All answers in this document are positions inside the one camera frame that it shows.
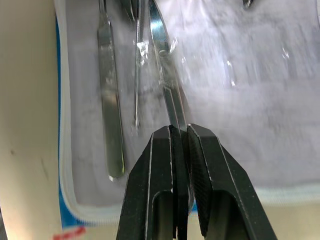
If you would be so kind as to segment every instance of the metal probe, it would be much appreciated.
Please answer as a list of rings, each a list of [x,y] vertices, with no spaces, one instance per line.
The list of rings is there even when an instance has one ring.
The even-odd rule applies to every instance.
[[[144,0],[138,0],[138,16],[136,21],[136,40],[135,40],[135,70],[134,70],[134,126],[139,128],[139,88],[140,88],[140,64],[141,54],[138,43],[143,39],[143,24],[145,13]]]

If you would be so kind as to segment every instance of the scissor blade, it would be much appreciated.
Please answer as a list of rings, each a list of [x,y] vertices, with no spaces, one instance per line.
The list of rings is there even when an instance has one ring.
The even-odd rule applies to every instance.
[[[149,0],[149,15],[152,41],[169,120],[174,127],[186,132],[185,114],[176,69],[170,54],[168,34],[154,0]]]

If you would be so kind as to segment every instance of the blue border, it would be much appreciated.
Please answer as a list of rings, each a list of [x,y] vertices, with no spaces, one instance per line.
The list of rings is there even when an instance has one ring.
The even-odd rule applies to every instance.
[[[58,70],[58,162],[60,163],[60,123],[61,123],[61,47],[60,47],[60,33],[58,20],[55,18],[55,32],[56,32],[56,57],[57,57],[57,70]],[[58,177],[59,182],[59,206],[62,228],[84,226],[85,222],[76,219],[66,206],[64,197],[62,195],[60,186],[60,175]]]

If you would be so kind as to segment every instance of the beige surface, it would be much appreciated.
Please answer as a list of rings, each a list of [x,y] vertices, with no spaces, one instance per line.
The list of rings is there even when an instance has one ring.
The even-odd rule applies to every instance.
[[[0,205],[10,240],[62,232],[57,86],[53,2],[0,0]],[[320,239],[320,204],[265,210],[280,240]],[[116,231],[91,227],[82,239],[114,238]],[[200,232],[194,216],[189,232]]]

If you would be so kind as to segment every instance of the red marking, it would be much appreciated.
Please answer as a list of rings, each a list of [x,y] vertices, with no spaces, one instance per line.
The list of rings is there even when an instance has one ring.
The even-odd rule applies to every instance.
[[[66,240],[78,237],[86,232],[86,228],[84,226],[80,226],[73,231],[69,231],[62,234],[53,235],[53,240]]]

